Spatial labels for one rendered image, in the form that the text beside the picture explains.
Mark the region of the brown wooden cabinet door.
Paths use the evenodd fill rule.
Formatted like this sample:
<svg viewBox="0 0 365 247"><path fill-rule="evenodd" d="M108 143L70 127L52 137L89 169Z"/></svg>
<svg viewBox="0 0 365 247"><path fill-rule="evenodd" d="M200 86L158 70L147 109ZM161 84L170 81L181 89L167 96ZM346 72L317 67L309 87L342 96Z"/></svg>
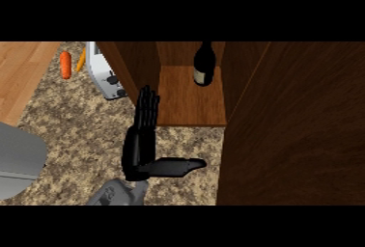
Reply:
<svg viewBox="0 0 365 247"><path fill-rule="evenodd" d="M268 45L223 133L220 205L365 205L365 41Z"/></svg>

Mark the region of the white toaster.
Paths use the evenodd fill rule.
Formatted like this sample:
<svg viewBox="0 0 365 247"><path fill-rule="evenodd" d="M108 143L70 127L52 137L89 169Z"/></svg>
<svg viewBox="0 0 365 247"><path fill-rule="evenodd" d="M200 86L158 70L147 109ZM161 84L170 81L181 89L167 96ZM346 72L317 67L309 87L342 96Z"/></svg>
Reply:
<svg viewBox="0 0 365 247"><path fill-rule="evenodd" d="M126 97L127 93L117 79L117 75L104 58L102 51L93 41L86 42L86 67L92 80L107 100Z"/></svg>

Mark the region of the dark wine bottle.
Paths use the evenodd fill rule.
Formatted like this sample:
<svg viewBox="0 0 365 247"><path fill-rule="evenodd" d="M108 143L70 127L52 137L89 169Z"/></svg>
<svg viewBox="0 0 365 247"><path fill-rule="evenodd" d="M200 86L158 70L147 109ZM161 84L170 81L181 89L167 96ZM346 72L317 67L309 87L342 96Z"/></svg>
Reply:
<svg viewBox="0 0 365 247"><path fill-rule="evenodd" d="M206 87L212 84L216 69L216 53L209 41L204 41L194 56L194 82Z"/></svg>

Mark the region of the orange carrot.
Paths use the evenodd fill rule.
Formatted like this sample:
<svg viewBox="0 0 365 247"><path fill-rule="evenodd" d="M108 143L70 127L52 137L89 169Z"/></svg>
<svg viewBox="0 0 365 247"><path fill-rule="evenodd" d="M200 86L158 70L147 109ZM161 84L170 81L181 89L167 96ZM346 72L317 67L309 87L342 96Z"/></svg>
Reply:
<svg viewBox="0 0 365 247"><path fill-rule="evenodd" d="M62 79L71 77L71 55L67 51L61 53L61 77Z"/></svg>

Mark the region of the brown wooden cabinet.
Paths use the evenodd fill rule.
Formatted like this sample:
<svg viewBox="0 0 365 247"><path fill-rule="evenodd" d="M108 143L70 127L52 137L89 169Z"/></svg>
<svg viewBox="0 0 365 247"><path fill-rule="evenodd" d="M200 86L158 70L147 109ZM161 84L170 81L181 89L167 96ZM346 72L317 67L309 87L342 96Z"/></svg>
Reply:
<svg viewBox="0 0 365 247"><path fill-rule="evenodd" d="M266 41L216 41L213 83L194 83L198 41L101 41L98 46L130 99L141 88L160 95L157 124L225 126L260 64Z"/></svg>

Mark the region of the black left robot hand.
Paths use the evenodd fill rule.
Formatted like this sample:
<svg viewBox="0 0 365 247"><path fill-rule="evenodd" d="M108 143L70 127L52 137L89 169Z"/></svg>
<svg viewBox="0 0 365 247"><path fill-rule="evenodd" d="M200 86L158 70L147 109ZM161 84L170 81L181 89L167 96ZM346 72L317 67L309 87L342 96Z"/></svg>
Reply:
<svg viewBox="0 0 365 247"><path fill-rule="evenodd" d="M207 166L200 158L155 158L155 127L160 95L144 86L136 105L135 123L127 129L121 167L127 181L150 178L182 178L189 172Z"/></svg>

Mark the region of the thin yellow-orange carrot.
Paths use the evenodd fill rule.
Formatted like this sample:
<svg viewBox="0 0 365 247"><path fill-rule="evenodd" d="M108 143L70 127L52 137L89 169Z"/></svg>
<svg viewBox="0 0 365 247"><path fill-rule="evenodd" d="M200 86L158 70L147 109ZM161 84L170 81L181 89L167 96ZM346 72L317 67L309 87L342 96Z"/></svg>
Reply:
<svg viewBox="0 0 365 247"><path fill-rule="evenodd" d="M80 54L80 59L79 59L79 62L77 62L76 71L82 70L82 68L85 66L85 63L86 63L86 47L83 48L83 52Z"/></svg>

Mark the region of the grey rounded appliance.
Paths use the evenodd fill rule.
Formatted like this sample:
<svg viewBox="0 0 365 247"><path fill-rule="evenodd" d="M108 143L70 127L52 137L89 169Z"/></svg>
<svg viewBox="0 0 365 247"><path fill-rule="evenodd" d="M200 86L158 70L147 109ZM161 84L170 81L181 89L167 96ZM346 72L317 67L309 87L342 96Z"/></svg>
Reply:
<svg viewBox="0 0 365 247"><path fill-rule="evenodd" d="M37 180L46 159L43 139L0 122L0 200L15 197Z"/></svg>

